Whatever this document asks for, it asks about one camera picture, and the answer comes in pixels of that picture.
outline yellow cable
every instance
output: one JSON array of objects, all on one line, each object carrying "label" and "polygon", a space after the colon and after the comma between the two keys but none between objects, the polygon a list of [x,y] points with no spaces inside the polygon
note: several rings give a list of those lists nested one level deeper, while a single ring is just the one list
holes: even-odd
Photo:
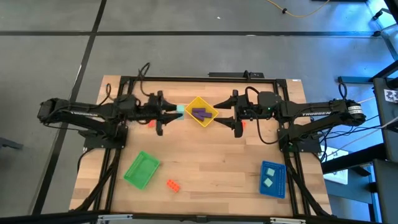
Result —
[{"label": "yellow cable", "polygon": [[[274,2],[271,1],[271,0],[267,0],[267,2],[273,4],[275,7],[279,8],[279,9],[282,10],[282,11],[284,10],[284,9],[282,9],[282,7],[278,6],[278,4],[274,3]],[[321,7],[319,7],[317,10],[315,10],[315,11],[313,11],[313,12],[311,12],[310,14],[307,14],[307,15],[296,16],[296,15],[291,14],[288,10],[286,10],[285,13],[288,14],[288,15],[290,15],[290,16],[296,17],[296,18],[304,18],[304,17],[311,16],[312,14],[318,12],[323,6],[325,6],[325,5],[328,4],[329,2],[330,2],[330,0],[327,0],[325,3],[323,3],[323,5],[321,5]]]}]

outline purple block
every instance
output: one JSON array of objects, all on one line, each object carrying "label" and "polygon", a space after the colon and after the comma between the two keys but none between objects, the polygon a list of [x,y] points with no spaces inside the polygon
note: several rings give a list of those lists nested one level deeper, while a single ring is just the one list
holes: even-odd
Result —
[{"label": "purple block", "polygon": [[213,115],[211,113],[206,113],[206,112],[199,112],[199,116],[202,116],[204,118],[211,118]]},{"label": "purple block", "polygon": [[196,119],[198,119],[198,120],[200,120],[200,121],[204,121],[204,120],[205,120],[205,118],[202,117],[202,116],[200,116],[198,113],[192,113],[192,115],[193,115]]},{"label": "purple block", "polygon": [[192,108],[192,113],[205,112],[206,108]]}]

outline concrete floor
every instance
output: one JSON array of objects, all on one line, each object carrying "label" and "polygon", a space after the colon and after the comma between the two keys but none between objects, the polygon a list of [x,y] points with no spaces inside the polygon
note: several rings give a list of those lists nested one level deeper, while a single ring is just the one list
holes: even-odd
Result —
[{"label": "concrete floor", "polygon": [[[0,0],[0,30],[91,30],[100,2]],[[277,3],[296,14],[322,4]],[[263,0],[113,0],[105,7],[99,30],[372,31],[379,27],[371,17],[382,4],[382,0],[331,2],[313,16],[297,19]],[[382,19],[383,26],[392,23],[388,15]],[[25,145],[21,151],[0,150],[0,217],[26,215],[32,208],[56,133],[37,121],[39,103],[69,97],[87,41],[87,37],[0,36],[0,136]],[[77,100],[94,103],[103,75],[136,75],[146,62],[152,64],[148,75],[157,76],[205,77],[208,72],[251,70],[268,78],[301,79],[307,101],[325,101],[340,97],[337,76],[373,76],[393,58],[381,37],[97,37]],[[348,91],[348,98],[357,101],[373,95],[367,85],[349,85]],[[377,114],[374,100],[363,107],[367,116]],[[328,145],[340,147],[356,136],[333,139]],[[347,150],[381,141],[377,133]],[[68,210],[82,145],[83,138],[67,132],[44,213]],[[330,199],[335,215],[369,219],[366,204]],[[341,204],[356,209],[338,209]]]}]

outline green tray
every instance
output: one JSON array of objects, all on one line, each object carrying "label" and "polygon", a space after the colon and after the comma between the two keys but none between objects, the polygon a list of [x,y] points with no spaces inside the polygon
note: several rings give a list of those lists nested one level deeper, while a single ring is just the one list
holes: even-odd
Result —
[{"label": "green tray", "polygon": [[160,161],[141,151],[131,167],[124,174],[124,180],[136,186],[138,189],[144,189],[148,184],[152,175],[154,175],[158,168]]}]

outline teal block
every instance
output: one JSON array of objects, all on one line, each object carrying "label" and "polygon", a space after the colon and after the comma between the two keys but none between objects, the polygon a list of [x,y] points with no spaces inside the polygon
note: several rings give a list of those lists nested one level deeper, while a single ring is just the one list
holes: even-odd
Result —
[{"label": "teal block", "polygon": [[185,116],[185,106],[184,105],[177,105],[177,113],[181,113],[182,116],[177,118],[179,120],[183,120]]}]

